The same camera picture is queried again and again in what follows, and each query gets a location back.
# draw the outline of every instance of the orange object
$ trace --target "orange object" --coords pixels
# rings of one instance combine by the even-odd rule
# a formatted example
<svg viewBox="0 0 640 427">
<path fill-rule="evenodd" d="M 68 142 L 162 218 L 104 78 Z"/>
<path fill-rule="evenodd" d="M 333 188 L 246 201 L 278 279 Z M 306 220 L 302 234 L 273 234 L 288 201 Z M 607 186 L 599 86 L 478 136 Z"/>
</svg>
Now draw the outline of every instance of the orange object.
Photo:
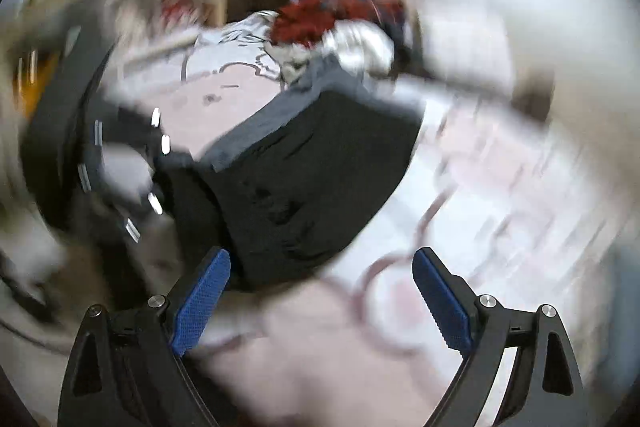
<svg viewBox="0 0 640 427">
<path fill-rule="evenodd" d="M 42 93 L 56 72 L 60 55 L 50 54 L 42 63 L 37 63 L 37 52 L 32 51 L 27 60 L 18 62 L 15 79 L 15 100 L 20 111 L 29 118 L 35 111 Z"/>
</svg>

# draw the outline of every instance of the gray fabric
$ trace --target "gray fabric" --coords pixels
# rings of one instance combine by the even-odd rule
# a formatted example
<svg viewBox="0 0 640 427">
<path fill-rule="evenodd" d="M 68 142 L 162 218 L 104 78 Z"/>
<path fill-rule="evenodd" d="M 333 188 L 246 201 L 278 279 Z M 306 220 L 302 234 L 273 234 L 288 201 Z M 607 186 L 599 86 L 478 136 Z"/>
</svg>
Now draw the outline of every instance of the gray fabric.
<svg viewBox="0 0 640 427">
<path fill-rule="evenodd" d="M 270 103 L 214 142 L 200 160 L 222 171 L 244 150 L 270 135 L 318 99 L 321 92 L 334 90 L 369 107 L 389 111 L 388 102 L 376 99 L 360 78 L 344 71 L 335 55 L 315 57 L 299 81 L 278 94 Z"/>
</svg>

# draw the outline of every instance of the black fabric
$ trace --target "black fabric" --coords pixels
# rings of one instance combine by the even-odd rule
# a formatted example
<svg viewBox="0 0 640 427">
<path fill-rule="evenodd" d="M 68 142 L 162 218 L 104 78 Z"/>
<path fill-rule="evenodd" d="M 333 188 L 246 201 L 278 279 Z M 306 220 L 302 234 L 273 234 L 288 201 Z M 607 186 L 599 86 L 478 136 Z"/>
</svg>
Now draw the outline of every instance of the black fabric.
<svg viewBox="0 0 640 427">
<path fill-rule="evenodd" d="M 409 165 L 419 122 L 324 92 L 225 171 L 158 172 L 191 269 L 213 245 L 245 289 L 305 279 L 343 250 Z"/>
</svg>

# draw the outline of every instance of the red fabric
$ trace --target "red fabric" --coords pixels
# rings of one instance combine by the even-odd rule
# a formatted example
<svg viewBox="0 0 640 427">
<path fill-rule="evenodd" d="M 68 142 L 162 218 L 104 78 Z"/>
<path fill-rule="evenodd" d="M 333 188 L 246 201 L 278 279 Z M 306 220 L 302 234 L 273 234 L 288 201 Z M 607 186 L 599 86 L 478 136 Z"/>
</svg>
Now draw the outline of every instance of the red fabric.
<svg viewBox="0 0 640 427">
<path fill-rule="evenodd" d="M 195 12 L 193 0 L 162 0 L 161 20 L 164 26 L 178 23 L 183 16 L 191 16 Z"/>
<path fill-rule="evenodd" d="M 334 27 L 337 20 L 367 20 L 382 23 L 380 10 L 402 11 L 399 0 L 387 0 L 375 6 L 371 0 L 299 0 L 278 10 L 279 16 L 271 28 L 274 44 L 304 44 L 311 47 L 322 34 Z"/>
</svg>

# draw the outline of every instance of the clothing pile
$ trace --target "clothing pile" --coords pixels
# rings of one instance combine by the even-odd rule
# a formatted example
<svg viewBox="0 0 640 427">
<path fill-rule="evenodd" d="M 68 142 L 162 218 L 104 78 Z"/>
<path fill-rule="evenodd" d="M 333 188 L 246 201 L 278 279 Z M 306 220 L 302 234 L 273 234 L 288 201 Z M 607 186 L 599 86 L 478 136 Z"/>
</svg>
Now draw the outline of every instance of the clothing pile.
<svg viewBox="0 0 640 427">
<path fill-rule="evenodd" d="M 308 61 L 335 53 L 343 68 L 385 76 L 404 47 L 402 0 L 291 0 L 278 11 L 265 51 L 287 84 Z"/>
</svg>

